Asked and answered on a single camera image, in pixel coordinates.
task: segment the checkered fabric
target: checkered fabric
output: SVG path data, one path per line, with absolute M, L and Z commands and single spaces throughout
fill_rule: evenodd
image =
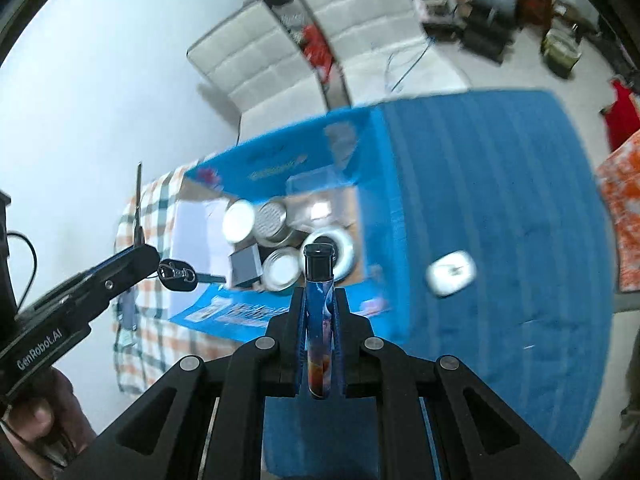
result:
M 141 224 L 145 241 L 158 249 L 160 258 L 170 256 L 178 193 L 184 173 L 196 163 L 167 173 L 142 190 Z M 133 244 L 135 200 L 127 205 L 115 241 L 115 252 Z M 241 343 L 188 330 L 167 320 L 170 292 L 160 280 L 143 280 L 136 286 L 137 329 L 125 331 L 120 325 L 122 303 L 111 305 L 114 314 L 114 366 L 121 391 L 140 395 L 185 355 L 198 355 L 205 361 L 234 352 Z

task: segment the screw head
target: screw head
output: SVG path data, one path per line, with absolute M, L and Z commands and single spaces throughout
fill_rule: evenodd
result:
M 385 342 L 379 337 L 367 337 L 364 340 L 364 346 L 369 350 L 380 350 L 384 345 Z
M 445 355 L 440 358 L 440 366 L 445 370 L 457 370 L 460 366 L 460 361 L 453 355 Z
M 260 350 L 268 350 L 269 348 L 273 348 L 275 344 L 275 339 L 269 336 L 259 337 L 255 340 L 255 345 Z
M 185 372 L 191 372 L 200 366 L 200 360 L 197 357 L 189 355 L 180 361 L 180 368 Z

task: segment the key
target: key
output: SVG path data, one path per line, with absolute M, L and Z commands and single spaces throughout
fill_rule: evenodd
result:
M 158 278 L 169 290 L 191 292 L 198 283 L 226 283 L 224 276 L 196 272 L 187 262 L 165 259 L 158 265 Z

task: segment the wire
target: wire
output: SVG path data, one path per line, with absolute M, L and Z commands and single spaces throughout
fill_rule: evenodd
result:
M 18 302 L 18 310 L 21 309 L 22 304 L 24 303 L 24 300 L 26 300 L 27 298 L 27 294 L 29 293 L 29 291 L 31 290 L 31 286 L 33 285 L 33 280 L 36 279 L 36 272 L 38 272 L 38 255 L 36 254 L 36 249 L 33 246 L 33 244 L 31 243 L 31 241 L 22 233 L 19 233 L 18 231 L 7 231 L 6 232 L 6 236 L 7 238 L 20 238 L 20 240 L 22 240 L 24 243 L 26 243 L 30 250 L 31 250 L 31 256 L 33 257 L 33 270 L 31 271 L 31 277 L 29 278 L 29 282 L 27 283 L 27 287 L 24 289 L 24 292 L 22 294 L 22 297 L 20 298 L 20 301 Z
M 407 77 L 409 75 L 409 73 L 411 72 L 411 70 L 414 69 L 414 67 L 420 62 L 420 60 L 424 57 L 424 55 L 427 53 L 427 50 L 429 50 L 431 48 L 431 46 L 433 45 L 433 43 L 435 43 L 433 38 L 430 38 L 429 43 L 427 44 L 427 46 L 424 48 L 424 50 L 420 53 L 420 56 L 418 56 L 418 58 L 414 61 L 414 63 L 407 69 L 407 71 L 402 74 L 402 77 L 398 80 L 398 82 L 396 82 L 395 85 L 392 86 L 391 90 L 388 90 L 389 93 L 393 92 L 396 88 L 398 88 L 398 85 L 404 81 L 404 78 Z M 395 52 L 391 53 L 391 55 L 389 56 L 389 58 L 386 61 L 386 69 L 385 69 L 385 87 L 386 87 L 386 76 L 388 75 L 389 72 L 389 66 L 391 65 L 391 60 L 394 58 L 395 54 L 397 54 L 399 51 L 396 50 Z
M 43 459 L 46 462 L 48 462 L 49 464 L 51 464 L 53 467 L 57 467 L 59 469 L 64 469 L 66 467 L 64 464 L 61 464 L 60 462 L 58 462 L 57 460 L 53 459 L 52 457 L 50 457 L 46 453 L 41 452 L 41 450 L 37 449 L 31 442 L 27 442 L 26 440 L 24 440 L 18 433 L 16 433 L 14 431 L 14 428 L 9 426 L 2 418 L 0 418 L 0 424 L 2 424 L 2 427 L 7 431 L 7 433 L 11 433 L 11 435 L 18 442 L 20 442 L 20 444 L 22 444 L 24 447 L 26 447 L 32 453 L 35 453 L 41 459 Z
M 391 89 L 389 88 L 389 71 L 391 70 L 391 61 L 393 60 L 393 58 L 396 56 L 396 54 L 398 54 L 400 52 L 400 50 L 395 50 L 393 51 L 389 57 L 386 60 L 386 67 L 385 67 L 385 90 L 388 93 L 391 93 Z M 404 63 L 399 64 L 398 66 L 394 67 L 394 68 L 400 68 L 401 66 L 407 65 L 409 63 L 411 63 L 412 60 L 410 59 L 409 61 L 405 61 Z

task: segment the red item on sofa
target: red item on sofa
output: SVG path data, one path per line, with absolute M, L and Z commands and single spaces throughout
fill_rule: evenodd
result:
M 633 92 L 619 79 L 611 81 L 611 85 L 616 91 L 616 102 L 609 108 L 605 108 L 602 115 L 607 123 L 609 147 L 612 152 L 615 152 L 629 137 L 640 130 L 640 114 Z
M 329 81 L 329 72 L 331 65 L 334 63 L 334 56 L 332 56 L 322 32 L 315 25 L 304 27 L 302 35 L 306 43 L 304 49 L 305 57 L 309 60 L 311 66 L 318 69 L 320 81 L 325 84 Z

